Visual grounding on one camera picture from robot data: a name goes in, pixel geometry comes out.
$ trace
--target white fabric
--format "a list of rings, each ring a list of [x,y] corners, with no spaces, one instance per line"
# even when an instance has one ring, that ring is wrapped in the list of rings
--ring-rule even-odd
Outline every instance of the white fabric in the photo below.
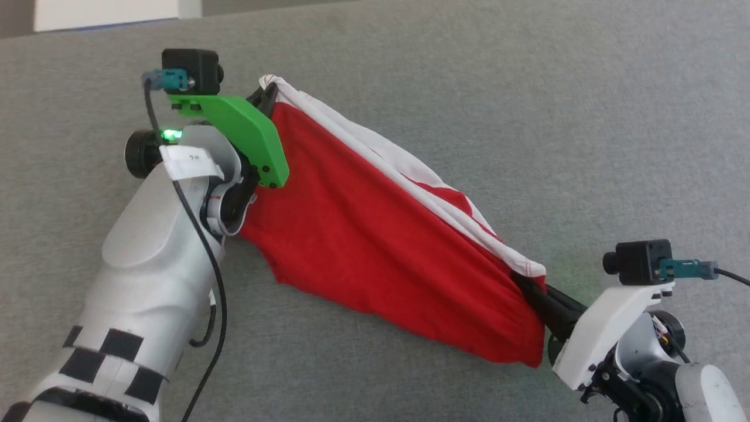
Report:
[[[435,188],[453,189],[414,155],[374,131],[349,121],[323,102],[294,89],[284,79],[275,75],[265,75],[260,78],[261,87],[265,88],[270,83],[276,83],[278,86],[277,101],[289,104],[305,113],[367,162],[382,171],[433,214],[505,261],[512,270],[529,277],[545,275],[546,270],[543,265],[524,257],[485,231],[486,228],[494,233],[469,198],[467,200],[471,206],[471,216],[416,185],[414,182]]]

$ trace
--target wire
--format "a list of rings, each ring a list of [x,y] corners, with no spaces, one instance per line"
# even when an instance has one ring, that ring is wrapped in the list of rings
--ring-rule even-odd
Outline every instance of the wire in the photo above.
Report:
[[[618,421],[620,420],[620,419],[619,419],[619,418],[617,417],[617,415],[619,415],[619,414],[620,414],[620,412],[622,412],[622,411],[623,411],[623,408],[621,408],[621,407],[619,407],[619,408],[616,408],[616,409],[614,410],[614,413],[612,414],[612,421],[613,421],[613,422],[618,422]]]
[[[152,87],[152,81],[151,79],[146,79],[143,82],[143,95],[145,97],[145,107],[146,111],[148,112],[148,120],[151,121],[151,126],[154,129],[154,135],[156,136],[157,145],[161,146],[163,145],[162,139],[161,139],[161,130],[159,129],[159,124],[156,120],[156,113],[154,112],[154,105],[151,101],[151,87]],[[211,250],[211,246],[209,245],[208,240],[206,240],[205,234],[203,234],[203,230],[200,227],[200,223],[198,222],[198,219],[196,218],[195,214],[190,208],[190,204],[188,203],[188,200],[185,198],[185,193],[182,191],[182,187],[180,186],[180,183],[177,181],[172,181],[172,185],[175,188],[175,193],[177,194],[177,197],[179,198],[180,202],[182,203],[182,207],[184,208],[185,212],[187,213],[187,217],[190,219],[190,223],[192,223],[193,228],[195,229],[196,234],[198,234],[198,237],[200,238],[200,242],[203,244],[203,248],[205,249],[205,253],[208,255],[209,261],[211,261],[211,267],[214,270],[214,276],[216,278],[216,284],[219,287],[219,304],[221,305],[221,326],[219,328],[219,340],[216,344],[216,351],[214,352],[214,357],[211,359],[211,362],[208,364],[208,367],[206,367],[205,372],[203,373],[203,378],[201,378],[200,383],[198,383],[198,387],[195,390],[195,393],[193,393],[193,398],[190,400],[190,404],[187,405],[187,408],[185,409],[185,413],[182,416],[182,422],[187,422],[187,420],[190,418],[191,413],[193,412],[193,408],[195,407],[196,402],[198,402],[198,397],[200,397],[201,391],[203,391],[203,387],[205,387],[206,382],[209,380],[209,377],[211,376],[211,372],[214,370],[214,366],[216,366],[216,363],[219,361],[219,357],[221,356],[221,350],[224,348],[224,340],[227,337],[227,295],[224,291],[224,279],[221,278],[221,270],[219,269],[219,263],[216,261],[216,257],[214,256],[214,252]]]
[[[688,355],[685,354],[683,351],[683,348],[680,347],[680,344],[677,343],[677,341],[672,337],[672,334],[670,334],[669,331],[664,333],[664,337],[667,337],[667,341],[669,341],[669,344],[674,348],[674,350],[677,352],[679,357],[682,359],[685,363],[690,363],[690,360],[688,359]]]
[[[190,345],[193,347],[203,347],[209,343],[211,335],[214,333],[214,324],[216,323],[216,305],[211,306],[211,314],[208,316],[208,327],[205,329],[203,339],[198,341],[190,339]]]
[[[730,279],[733,279],[750,287],[750,280],[746,279],[745,277],[740,277],[735,273],[730,273],[729,271],[722,270],[721,268],[714,268],[713,272],[719,274],[720,276],[729,277]]]

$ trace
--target label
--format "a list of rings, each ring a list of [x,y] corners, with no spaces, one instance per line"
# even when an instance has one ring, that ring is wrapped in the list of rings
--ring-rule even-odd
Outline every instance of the label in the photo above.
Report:
[[[224,172],[203,148],[185,145],[159,146],[164,167],[172,180],[216,176],[224,179]]]

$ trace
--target cloth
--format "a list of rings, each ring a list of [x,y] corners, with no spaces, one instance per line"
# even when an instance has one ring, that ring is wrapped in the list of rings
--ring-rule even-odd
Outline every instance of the cloth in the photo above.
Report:
[[[544,328],[509,278],[545,269],[415,156],[283,79],[272,120],[289,162],[241,235],[276,279],[494,362],[542,361]]]

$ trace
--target red cloth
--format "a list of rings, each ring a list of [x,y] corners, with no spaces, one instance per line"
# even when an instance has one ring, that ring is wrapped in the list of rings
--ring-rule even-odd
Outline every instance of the red cloth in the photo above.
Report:
[[[257,192],[241,230],[276,279],[494,362],[538,366],[544,328],[510,266],[293,104],[309,96],[276,82],[285,95],[272,120],[290,176],[283,188]],[[459,191],[409,182],[474,214]],[[539,265],[523,262],[524,275],[543,285],[531,268]]]

